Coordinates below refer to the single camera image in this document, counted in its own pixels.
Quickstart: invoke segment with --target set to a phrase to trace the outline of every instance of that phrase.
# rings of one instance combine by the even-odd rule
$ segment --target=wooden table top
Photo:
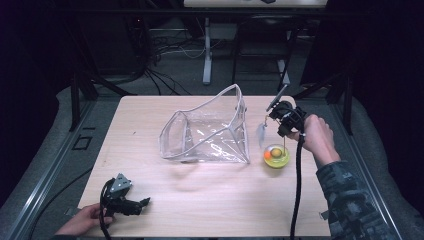
[[[212,96],[123,97],[100,150],[79,207],[99,202],[106,181],[118,173],[132,181],[126,198],[150,204],[140,216],[115,214],[113,237],[269,237],[289,236],[296,190],[297,142],[286,139],[291,159],[282,169],[263,161],[269,144],[282,144],[276,122],[268,120],[261,148],[256,128],[273,96],[244,96],[250,164],[183,164],[160,157],[159,135],[176,110]],[[329,236],[327,210],[312,154],[302,151],[302,198],[296,236]],[[103,236],[93,229],[88,236]]]
[[[203,8],[324,8],[327,0],[276,0],[266,4],[261,0],[184,0],[185,7]]]

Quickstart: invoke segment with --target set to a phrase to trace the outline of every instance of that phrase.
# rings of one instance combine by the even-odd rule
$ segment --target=person's left hand
[[[83,207],[73,218],[63,225],[55,235],[80,236],[91,228],[100,225],[100,203]],[[113,222],[112,217],[104,218],[105,224]]]

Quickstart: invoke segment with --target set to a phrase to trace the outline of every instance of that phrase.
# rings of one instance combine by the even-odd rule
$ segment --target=clear plastic bag
[[[228,96],[233,89],[235,96]],[[159,137],[161,157],[179,162],[249,163],[245,111],[236,84],[196,108],[176,111]]]

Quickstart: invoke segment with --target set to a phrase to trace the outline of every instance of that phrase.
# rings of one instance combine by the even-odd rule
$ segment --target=forearm
[[[347,162],[327,164],[317,171],[317,177],[327,199],[333,238],[396,239],[374,206],[369,190],[349,170]]]

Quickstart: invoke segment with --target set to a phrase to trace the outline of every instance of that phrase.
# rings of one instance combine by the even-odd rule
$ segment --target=hand
[[[319,167],[340,161],[340,156],[334,147],[333,131],[330,126],[317,115],[310,115],[305,119],[305,143],[303,148],[310,151]],[[287,136],[299,140],[299,132]]]
[[[80,236],[88,232],[91,228],[100,225],[100,203],[86,206],[81,209],[73,218],[63,225],[55,235]],[[112,217],[104,218],[105,224],[113,221]]]

